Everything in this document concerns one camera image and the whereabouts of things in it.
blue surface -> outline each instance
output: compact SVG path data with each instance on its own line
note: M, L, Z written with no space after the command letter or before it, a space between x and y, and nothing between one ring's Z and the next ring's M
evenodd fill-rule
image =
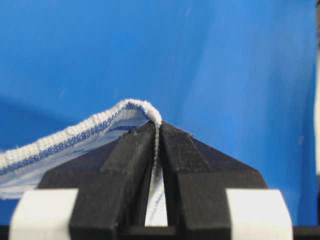
M148 100L315 225L315 19L313 0L2 0L0 149Z

white tape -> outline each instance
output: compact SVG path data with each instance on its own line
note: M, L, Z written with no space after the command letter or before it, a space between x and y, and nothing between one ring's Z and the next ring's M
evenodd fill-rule
M78 189L26 191L11 218L9 240L70 240Z
M226 190L232 240L292 240L292 222L279 190Z

white towel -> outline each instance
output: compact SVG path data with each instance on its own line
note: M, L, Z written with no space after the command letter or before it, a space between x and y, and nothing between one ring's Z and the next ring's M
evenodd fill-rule
M44 173L60 164L110 143L149 120L156 127L155 158L159 146L161 115L147 101L127 99L113 108L95 114L75 126L67 127L36 142L0 154L0 198L18 199L26 190L34 189ZM152 171L146 224L157 218L156 205L165 203L162 170ZM159 212L163 215L166 209Z

blue background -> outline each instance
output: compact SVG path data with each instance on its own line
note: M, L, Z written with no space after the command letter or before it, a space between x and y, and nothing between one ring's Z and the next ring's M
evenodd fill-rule
M2 0L0 149L147 100L315 225L315 19L314 0Z

cloth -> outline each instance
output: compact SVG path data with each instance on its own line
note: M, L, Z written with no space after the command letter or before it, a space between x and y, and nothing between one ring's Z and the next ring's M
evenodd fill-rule
M161 115L149 102L134 99L123 100L113 108L95 114L75 126L0 154L0 198L20 198L26 190L37 186L47 170L112 142L127 131L140 127L150 120L156 127L154 154L156 158ZM160 196L163 205L164 188L162 171L159 167L155 167L152 171L150 190L148 202L155 207L159 203ZM150 215L154 216L156 210L153 209L151 212L153 214L147 213L149 216L147 224L152 222L153 217Z

